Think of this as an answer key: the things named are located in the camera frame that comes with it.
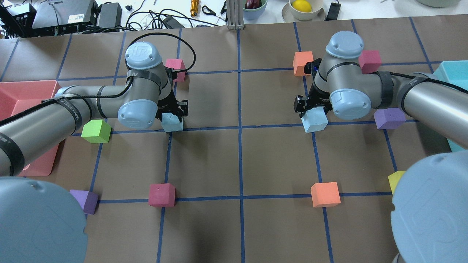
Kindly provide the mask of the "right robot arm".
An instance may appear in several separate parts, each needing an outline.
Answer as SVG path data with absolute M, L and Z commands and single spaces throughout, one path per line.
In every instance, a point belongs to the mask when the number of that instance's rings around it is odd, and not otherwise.
M 359 63 L 364 41 L 356 33 L 335 33 L 324 58 L 298 62 L 295 75 L 311 75 L 307 96 L 294 110 L 307 133 L 323 130 L 327 113 L 354 120 L 371 109 L 398 108 L 463 148 L 467 147 L 467 91 L 432 74 L 376 70 Z M 393 194 L 395 263 L 467 262 L 467 151 L 425 157 L 408 168 Z

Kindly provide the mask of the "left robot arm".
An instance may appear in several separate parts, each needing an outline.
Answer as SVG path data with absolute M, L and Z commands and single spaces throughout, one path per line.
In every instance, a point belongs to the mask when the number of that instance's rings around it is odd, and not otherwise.
M 131 42 L 125 85 L 61 88 L 42 103 L 1 121 L 1 262 L 83 263 L 87 218 L 75 197 L 54 183 L 23 178 L 24 167 L 88 121 L 117 118 L 129 128 L 150 128 L 170 113 L 179 122 L 188 101 L 173 90 L 177 72 L 149 42 Z

